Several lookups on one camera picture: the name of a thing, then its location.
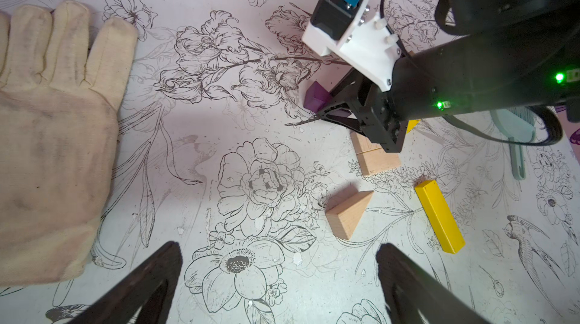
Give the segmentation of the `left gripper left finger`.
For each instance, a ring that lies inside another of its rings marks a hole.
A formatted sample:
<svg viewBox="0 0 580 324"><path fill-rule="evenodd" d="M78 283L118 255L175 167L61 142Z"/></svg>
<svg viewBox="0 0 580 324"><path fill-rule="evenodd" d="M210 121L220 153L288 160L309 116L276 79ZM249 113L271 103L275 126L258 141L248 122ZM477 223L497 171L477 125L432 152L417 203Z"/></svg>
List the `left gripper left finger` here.
<svg viewBox="0 0 580 324"><path fill-rule="evenodd" d="M166 242L72 323L165 323L183 265L178 242Z"/></svg>

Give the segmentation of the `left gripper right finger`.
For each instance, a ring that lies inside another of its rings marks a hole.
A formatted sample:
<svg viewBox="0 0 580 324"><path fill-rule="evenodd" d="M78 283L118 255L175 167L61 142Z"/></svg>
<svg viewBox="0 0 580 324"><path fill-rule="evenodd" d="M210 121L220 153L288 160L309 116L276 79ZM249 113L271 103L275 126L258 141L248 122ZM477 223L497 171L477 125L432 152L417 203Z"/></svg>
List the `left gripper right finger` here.
<svg viewBox="0 0 580 324"><path fill-rule="evenodd" d="M378 277L392 323L486 323L393 244L376 253Z"/></svg>

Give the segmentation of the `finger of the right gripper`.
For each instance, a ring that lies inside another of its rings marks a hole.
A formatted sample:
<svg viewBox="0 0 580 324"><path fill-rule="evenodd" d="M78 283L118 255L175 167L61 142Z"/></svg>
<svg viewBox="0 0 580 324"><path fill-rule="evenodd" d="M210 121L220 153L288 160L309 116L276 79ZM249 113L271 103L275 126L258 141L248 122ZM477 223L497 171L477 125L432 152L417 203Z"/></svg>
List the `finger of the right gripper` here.
<svg viewBox="0 0 580 324"><path fill-rule="evenodd" d="M356 133L362 133L361 124L356 118L350 118L338 115L324 115L324 120L348 128Z"/></svg>
<svg viewBox="0 0 580 324"><path fill-rule="evenodd" d="M315 115L307 120L293 123L286 123L285 126L300 126L315 121L325 121L324 115L338 115L350 118L356 118L360 124L361 120L357 115L359 113L360 103L358 93L363 86L363 75L356 70L350 70L334 88L330 94L332 100Z"/></svg>

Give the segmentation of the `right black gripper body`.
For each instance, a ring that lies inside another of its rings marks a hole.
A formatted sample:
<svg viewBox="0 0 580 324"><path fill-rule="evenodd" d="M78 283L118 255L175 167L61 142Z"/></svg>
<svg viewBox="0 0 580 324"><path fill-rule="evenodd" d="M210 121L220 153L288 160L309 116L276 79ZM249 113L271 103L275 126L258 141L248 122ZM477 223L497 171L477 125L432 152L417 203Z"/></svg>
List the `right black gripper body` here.
<svg viewBox="0 0 580 324"><path fill-rule="evenodd" d="M362 88L358 93L362 133L373 144L380 144L386 153L400 153L406 137L407 121L391 111L388 94L362 75Z"/></svg>

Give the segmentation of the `purple triangle block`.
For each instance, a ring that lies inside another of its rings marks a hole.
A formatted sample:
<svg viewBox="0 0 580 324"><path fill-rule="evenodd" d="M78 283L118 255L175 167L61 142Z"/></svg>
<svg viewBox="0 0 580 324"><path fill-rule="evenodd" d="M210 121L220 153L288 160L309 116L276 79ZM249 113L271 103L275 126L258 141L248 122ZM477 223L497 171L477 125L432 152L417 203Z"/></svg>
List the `purple triangle block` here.
<svg viewBox="0 0 580 324"><path fill-rule="evenodd" d="M314 113L320 112L333 98L318 81L311 84L304 97L303 108Z"/></svg>

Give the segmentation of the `square natural wood block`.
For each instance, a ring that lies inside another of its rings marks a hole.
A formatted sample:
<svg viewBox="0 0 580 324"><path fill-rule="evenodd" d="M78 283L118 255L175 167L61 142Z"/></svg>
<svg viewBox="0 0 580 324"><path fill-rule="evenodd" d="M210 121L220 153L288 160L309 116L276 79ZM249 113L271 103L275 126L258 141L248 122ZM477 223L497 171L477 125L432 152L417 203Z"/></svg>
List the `square natural wood block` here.
<svg viewBox="0 0 580 324"><path fill-rule="evenodd" d="M397 153L386 153L380 144L373 144L367 137L352 131L350 139L362 176L373 176L401 166Z"/></svg>

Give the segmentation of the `natural wood triangle block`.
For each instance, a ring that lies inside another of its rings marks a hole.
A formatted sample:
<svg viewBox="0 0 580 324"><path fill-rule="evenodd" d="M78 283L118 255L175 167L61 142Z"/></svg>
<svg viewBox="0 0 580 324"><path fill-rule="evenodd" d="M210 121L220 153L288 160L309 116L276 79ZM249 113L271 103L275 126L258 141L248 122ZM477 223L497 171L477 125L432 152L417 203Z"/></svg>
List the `natural wood triangle block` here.
<svg viewBox="0 0 580 324"><path fill-rule="evenodd" d="M374 191L362 191L326 210L326 219L338 239L350 240L356 230Z"/></svg>

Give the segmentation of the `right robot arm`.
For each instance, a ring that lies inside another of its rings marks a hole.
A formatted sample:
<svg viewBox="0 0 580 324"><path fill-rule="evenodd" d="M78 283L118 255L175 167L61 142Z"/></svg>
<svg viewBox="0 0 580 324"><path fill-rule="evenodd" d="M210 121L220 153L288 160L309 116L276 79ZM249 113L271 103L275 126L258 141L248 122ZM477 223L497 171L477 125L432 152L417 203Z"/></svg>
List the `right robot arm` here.
<svg viewBox="0 0 580 324"><path fill-rule="evenodd" d="M387 153L402 150L410 121L441 117L474 133L461 114L523 106L563 129L553 106L579 120L579 0L439 0L434 21L455 40L410 54L384 9L369 0L319 0L302 40L350 71L315 119L346 127Z"/></svg>

